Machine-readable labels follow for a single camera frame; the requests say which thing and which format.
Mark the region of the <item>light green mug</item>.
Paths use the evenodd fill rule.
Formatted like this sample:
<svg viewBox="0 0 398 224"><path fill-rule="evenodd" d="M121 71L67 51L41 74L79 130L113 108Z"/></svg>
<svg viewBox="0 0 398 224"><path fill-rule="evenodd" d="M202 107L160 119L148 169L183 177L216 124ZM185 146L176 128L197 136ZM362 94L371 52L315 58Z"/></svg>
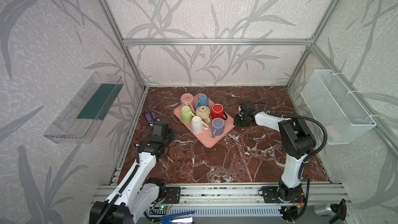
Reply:
<svg viewBox="0 0 398 224"><path fill-rule="evenodd" d="M195 114L193 113L191 107L189 106L183 106L181 109L181 121L183 123L191 123L193 117L195 117Z"/></svg>

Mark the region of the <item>white mug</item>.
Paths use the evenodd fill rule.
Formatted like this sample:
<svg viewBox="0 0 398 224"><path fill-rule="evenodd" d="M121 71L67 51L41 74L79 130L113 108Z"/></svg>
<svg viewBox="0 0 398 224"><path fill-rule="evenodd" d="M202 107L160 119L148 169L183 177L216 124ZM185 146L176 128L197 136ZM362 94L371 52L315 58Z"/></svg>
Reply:
<svg viewBox="0 0 398 224"><path fill-rule="evenodd" d="M200 134L204 130L208 130L209 126L199 116L194 116L191 120L191 130L195 134Z"/></svg>

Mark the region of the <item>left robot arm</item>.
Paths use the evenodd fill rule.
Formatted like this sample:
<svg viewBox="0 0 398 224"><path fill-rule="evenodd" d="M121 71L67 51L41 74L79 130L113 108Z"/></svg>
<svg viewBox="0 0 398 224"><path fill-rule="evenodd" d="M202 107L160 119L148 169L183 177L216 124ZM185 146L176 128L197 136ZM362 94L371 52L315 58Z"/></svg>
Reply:
<svg viewBox="0 0 398 224"><path fill-rule="evenodd" d="M148 134L149 141L138 146L136 160L121 183L105 201L92 206L90 224L134 224L152 202L164 198L163 180L147 176L177 135L164 121L153 121Z"/></svg>

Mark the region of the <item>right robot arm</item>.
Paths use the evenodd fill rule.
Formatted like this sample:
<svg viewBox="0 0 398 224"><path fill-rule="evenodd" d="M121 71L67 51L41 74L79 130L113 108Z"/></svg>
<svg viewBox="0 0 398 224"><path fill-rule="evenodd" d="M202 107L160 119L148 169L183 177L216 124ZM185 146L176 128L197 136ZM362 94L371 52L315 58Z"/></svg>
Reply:
<svg viewBox="0 0 398 224"><path fill-rule="evenodd" d="M245 101L240 103L238 114L234 117L234 125L249 127L258 125L278 131L283 148L287 154L285 169L278 182L277 195L283 202L290 202L302 188L303 170L308 160L319 153L326 145L328 133L317 120L304 116L277 115L255 109L257 103ZM323 141L318 148L307 121L317 125L323 133Z"/></svg>

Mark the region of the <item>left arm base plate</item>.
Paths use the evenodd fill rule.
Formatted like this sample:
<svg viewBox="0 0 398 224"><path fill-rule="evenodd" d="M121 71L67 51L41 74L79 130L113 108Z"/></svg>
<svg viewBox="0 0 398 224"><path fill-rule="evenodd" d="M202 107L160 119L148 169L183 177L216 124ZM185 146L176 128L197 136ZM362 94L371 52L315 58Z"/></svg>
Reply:
<svg viewBox="0 0 398 224"><path fill-rule="evenodd" d="M161 204L178 204L181 196L181 188L166 187L164 193L162 193L161 196Z"/></svg>

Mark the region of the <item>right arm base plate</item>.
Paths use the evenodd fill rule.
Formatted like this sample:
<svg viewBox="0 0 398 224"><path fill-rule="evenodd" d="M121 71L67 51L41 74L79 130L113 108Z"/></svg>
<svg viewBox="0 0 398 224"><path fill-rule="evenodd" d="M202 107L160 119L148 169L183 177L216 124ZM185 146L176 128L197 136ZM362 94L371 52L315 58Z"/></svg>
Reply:
<svg viewBox="0 0 398 224"><path fill-rule="evenodd" d="M257 191L257 194L263 198L264 203L300 204L305 201L305 194L301 189L297 194L285 199L279 196L278 191L279 187L277 186L263 186Z"/></svg>

